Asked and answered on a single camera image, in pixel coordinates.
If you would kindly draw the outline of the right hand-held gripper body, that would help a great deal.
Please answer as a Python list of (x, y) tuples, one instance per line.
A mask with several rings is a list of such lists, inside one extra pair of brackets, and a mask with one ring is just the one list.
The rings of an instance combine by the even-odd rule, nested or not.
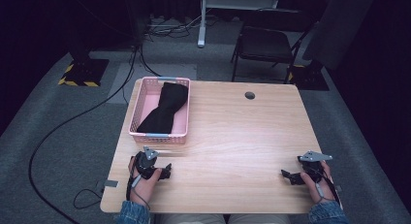
[(303, 170), (311, 177), (314, 182), (319, 182), (324, 173), (324, 168), (321, 165), (322, 161), (332, 160), (331, 155), (323, 154), (308, 150), (304, 155), (298, 157)]

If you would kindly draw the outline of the grey hanging curtain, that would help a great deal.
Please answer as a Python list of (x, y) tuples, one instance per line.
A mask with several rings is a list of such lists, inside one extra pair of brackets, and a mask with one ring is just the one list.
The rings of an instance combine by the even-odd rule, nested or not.
[(351, 46), (373, 0), (330, 0), (303, 54), (312, 71), (336, 69)]

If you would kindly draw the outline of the black cloth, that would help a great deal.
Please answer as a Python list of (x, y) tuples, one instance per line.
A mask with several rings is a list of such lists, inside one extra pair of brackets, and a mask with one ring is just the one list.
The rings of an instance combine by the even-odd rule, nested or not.
[(149, 113), (138, 127), (139, 133), (170, 134), (174, 126), (174, 115), (188, 100), (188, 87), (178, 83), (165, 82), (158, 106)]

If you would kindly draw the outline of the black folding chair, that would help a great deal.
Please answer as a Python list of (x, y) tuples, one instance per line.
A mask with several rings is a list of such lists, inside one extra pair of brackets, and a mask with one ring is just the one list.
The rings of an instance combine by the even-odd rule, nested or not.
[(264, 8), (251, 11), (241, 26), (231, 58), (234, 64), (231, 81), (237, 76), (238, 60), (253, 60), (287, 64), (283, 83), (289, 81), (291, 68), (302, 40), (315, 25), (315, 18), (307, 12)]

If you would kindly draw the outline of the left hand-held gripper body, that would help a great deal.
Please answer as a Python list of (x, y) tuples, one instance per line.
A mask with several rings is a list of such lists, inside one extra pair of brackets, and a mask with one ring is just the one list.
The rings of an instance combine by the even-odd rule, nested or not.
[(146, 145), (143, 147), (143, 151), (140, 151), (136, 155), (135, 167), (144, 179), (149, 179), (154, 174), (158, 155), (158, 151), (151, 149)]

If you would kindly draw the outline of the pink plastic basket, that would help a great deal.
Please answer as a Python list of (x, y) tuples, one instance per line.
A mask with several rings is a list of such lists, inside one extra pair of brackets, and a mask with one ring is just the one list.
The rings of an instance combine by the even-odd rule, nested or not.
[[(170, 134), (139, 133), (137, 131), (143, 120), (157, 106), (161, 89), (165, 82), (178, 83), (188, 87), (188, 100), (174, 115), (174, 126)], [(129, 121), (128, 133), (136, 143), (184, 144), (188, 132), (188, 116), (190, 103), (190, 80), (187, 78), (144, 77), (137, 81), (139, 90), (134, 109)]]

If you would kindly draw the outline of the white metal stand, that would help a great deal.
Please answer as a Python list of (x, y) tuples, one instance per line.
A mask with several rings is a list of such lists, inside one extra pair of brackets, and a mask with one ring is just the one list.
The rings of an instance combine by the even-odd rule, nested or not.
[(275, 8), (279, 0), (201, 0), (201, 23), (197, 45), (206, 45), (206, 11), (209, 9), (258, 10)]

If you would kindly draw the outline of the person's left hand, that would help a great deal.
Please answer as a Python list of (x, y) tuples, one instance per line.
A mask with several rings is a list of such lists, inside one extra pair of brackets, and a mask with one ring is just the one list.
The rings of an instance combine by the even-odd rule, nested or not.
[[(134, 167), (134, 161), (135, 157), (132, 156), (128, 165), (128, 170), (130, 173), (129, 178), (131, 182), (133, 182), (140, 175)], [(150, 179), (141, 178), (135, 187), (131, 187), (126, 192), (126, 200), (147, 208), (152, 197), (155, 184), (159, 180), (161, 173), (162, 170), (157, 169)]]

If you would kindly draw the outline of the grey tape strip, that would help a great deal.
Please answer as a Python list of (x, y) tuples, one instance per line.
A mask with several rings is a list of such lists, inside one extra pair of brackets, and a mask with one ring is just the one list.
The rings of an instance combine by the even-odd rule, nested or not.
[(96, 189), (100, 193), (104, 193), (106, 187), (116, 187), (117, 185), (118, 185), (118, 182), (116, 180), (103, 179), (103, 180), (97, 181)]

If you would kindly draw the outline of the black yellow striped base plate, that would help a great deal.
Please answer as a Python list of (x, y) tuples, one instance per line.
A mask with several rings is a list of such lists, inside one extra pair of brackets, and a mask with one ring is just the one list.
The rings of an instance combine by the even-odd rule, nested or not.
[(315, 71), (303, 65), (293, 65), (290, 68), (288, 83), (295, 85), (298, 90), (330, 90), (321, 71)]
[(108, 64), (108, 59), (89, 59), (84, 63), (73, 60), (58, 84), (98, 87)]

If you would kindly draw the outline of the person's right hand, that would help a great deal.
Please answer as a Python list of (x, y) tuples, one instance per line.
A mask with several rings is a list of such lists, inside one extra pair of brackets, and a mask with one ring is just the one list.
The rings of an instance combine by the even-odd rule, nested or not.
[(315, 204), (334, 201), (332, 189), (330, 189), (328, 183), (324, 179), (319, 182), (314, 182), (305, 172), (301, 172), (300, 177), (307, 186), (309, 194)]

